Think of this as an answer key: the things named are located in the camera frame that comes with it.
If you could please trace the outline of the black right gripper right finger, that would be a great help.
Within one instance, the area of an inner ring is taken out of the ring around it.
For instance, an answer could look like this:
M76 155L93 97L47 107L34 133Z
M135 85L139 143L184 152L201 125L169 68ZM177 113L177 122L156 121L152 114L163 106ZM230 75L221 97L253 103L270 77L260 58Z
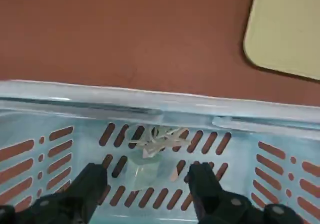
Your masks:
M192 164L188 186L199 224L299 224L300 216L281 204L255 208L242 195L225 191L208 163Z

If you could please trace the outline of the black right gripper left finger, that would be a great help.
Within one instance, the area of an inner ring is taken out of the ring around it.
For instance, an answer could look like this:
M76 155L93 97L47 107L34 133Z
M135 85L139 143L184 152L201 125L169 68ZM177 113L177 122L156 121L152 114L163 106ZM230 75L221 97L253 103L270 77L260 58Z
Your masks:
M107 170L102 164L89 163L60 193L37 199L27 209L16 212L13 206L0 207L2 224L87 224L107 188Z

